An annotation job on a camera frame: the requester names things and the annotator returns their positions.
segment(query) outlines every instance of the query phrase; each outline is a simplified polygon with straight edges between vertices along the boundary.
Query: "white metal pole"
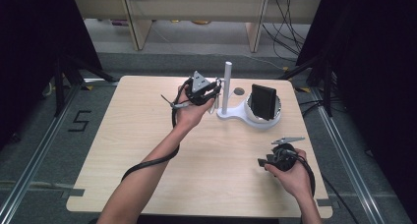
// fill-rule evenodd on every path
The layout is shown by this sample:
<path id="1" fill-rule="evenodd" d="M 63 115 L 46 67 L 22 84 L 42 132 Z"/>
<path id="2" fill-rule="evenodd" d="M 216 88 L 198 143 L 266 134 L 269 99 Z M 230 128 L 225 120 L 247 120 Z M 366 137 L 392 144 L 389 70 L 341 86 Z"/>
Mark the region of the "white metal pole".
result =
<path id="1" fill-rule="evenodd" d="M 232 74 L 232 63 L 227 61 L 224 66 L 224 89 L 223 89 L 223 102 L 221 107 L 221 113 L 224 115 L 227 113 L 227 102 L 229 101 L 229 88 L 230 88 L 230 76 Z"/>

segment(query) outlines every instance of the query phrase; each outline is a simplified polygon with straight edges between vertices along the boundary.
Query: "white stand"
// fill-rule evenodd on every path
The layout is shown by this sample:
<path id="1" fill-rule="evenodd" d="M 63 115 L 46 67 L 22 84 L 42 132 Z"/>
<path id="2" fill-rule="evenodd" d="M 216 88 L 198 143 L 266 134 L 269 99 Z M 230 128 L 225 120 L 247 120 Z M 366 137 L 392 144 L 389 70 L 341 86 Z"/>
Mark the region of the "white stand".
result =
<path id="1" fill-rule="evenodd" d="M 246 114 L 245 103 L 246 103 L 246 101 L 243 100 L 239 104 L 239 106 L 237 106 L 235 108 L 227 108 L 227 113 L 226 114 L 222 114 L 221 110 L 218 109 L 217 110 L 217 116 L 220 119 L 223 119 L 223 120 L 240 119 L 243 122 L 245 122 L 246 124 L 248 124 L 249 126 L 257 128 L 257 129 L 262 129 L 262 130 L 270 129 L 271 127 L 275 126 L 278 123 L 278 121 L 281 117 L 281 114 L 278 114 L 277 117 L 275 117 L 273 120 L 267 121 L 266 123 L 255 123 Z"/>
<path id="2" fill-rule="evenodd" d="M 223 88 L 223 101 L 222 107 L 217 109 L 217 116 L 220 119 L 227 120 L 227 119 L 240 119 L 246 124 L 257 128 L 266 130 L 278 123 L 281 114 L 279 113 L 273 120 L 263 120 L 261 123 L 255 123 L 247 114 L 247 110 L 245 109 L 246 99 L 243 100 L 239 106 L 235 108 L 228 108 L 227 103 L 229 100 L 229 86 L 230 86 L 230 76 L 231 76 L 231 69 L 232 63 L 226 62 L 224 67 L 224 88 Z"/>

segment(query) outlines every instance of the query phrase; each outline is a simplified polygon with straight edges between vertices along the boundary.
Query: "hand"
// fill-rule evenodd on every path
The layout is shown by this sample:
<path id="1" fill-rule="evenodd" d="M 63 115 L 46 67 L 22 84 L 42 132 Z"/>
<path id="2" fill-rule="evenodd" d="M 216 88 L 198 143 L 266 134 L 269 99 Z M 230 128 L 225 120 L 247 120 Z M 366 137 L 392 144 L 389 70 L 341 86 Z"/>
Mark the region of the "hand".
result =
<path id="1" fill-rule="evenodd" d="M 188 85 L 185 85 L 184 89 L 181 92 L 181 95 L 178 99 L 178 102 L 185 102 L 188 101 L 188 97 L 185 94 L 185 89 L 188 88 Z M 177 111 L 177 125 L 184 126 L 189 128 L 190 130 L 197 125 L 199 125 L 200 121 L 202 120 L 203 115 L 208 111 L 212 105 L 214 104 L 214 99 L 210 99 L 206 104 L 201 106 L 190 104 L 185 108 L 180 108 Z"/>
<path id="2" fill-rule="evenodd" d="M 296 148 L 295 151 L 299 156 L 306 158 L 304 150 Z M 310 185 L 310 177 L 301 162 L 296 161 L 294 166 L 282 172 L 273 165 L 266 164 L 265 168 L 271 172 L 285 188 L 285 190 L 292 194 L 296 199 L 313 197 Z"/>

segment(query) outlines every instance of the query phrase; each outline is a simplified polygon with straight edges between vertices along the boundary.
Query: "human arm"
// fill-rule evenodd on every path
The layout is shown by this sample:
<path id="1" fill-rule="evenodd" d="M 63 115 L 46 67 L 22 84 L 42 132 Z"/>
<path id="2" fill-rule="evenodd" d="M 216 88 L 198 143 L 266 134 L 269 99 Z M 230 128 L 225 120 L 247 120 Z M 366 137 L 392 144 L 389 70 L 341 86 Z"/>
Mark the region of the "human arm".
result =
<path id="1" fill-rule="evenodd" d="M 179 102 L 187 99 L 182 90 Z M 200 123 L 212 104 L 213 99 L 202 106 L 190 105 L 179 109 L 176 114 L 175 127 L 142 162 L 171 154 L 181 140 Z M 167 164 L 168 161 L 162 162 L 129 174 L 111 195 L 97 223 L 136 223 L 156 189 Z"/>
<path id="2" fill-rule="evenodd" d="M 297 148 L 295 150 L 299 156 L 306 158 L 306 152 L 304 150 Z M 310 177 L 301 162 L 297 161 L 294 166 L 286 172 L 280 171 L 270 164 L 266 164 L 265 168 L 279 180 L 288 193 L 295 197 L 300 206 L 304 224 L 322 223 L 322 219 L 313 199 Z"/>

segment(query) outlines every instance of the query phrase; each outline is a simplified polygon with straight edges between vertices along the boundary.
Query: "vertical post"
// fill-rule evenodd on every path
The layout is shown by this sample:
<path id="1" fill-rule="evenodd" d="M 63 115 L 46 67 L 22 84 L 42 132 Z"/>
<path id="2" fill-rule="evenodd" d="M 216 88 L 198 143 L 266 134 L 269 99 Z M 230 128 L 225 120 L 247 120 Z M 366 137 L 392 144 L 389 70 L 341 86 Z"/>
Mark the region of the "vertical post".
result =
<path id="1" fill-rule="evenodd" d="M 229 101 L 230 76 L 232 73 L 232 63 L 227 61 L 224 66 L 224 89 L 221 113 L 227 113 L 227 102 Z"/>
<path id="2" fill-rule="evenodd" d="M 64 84 L 62 81 L 62 73 L 64 66 L 63 58 L 57 58 L 55 63 L 55 94 L 56 94 L 56 109 L 54 117 L 57 117 L 61 113 L 62 108 L 65 105 L 65 95 L 64 95 Z"/>

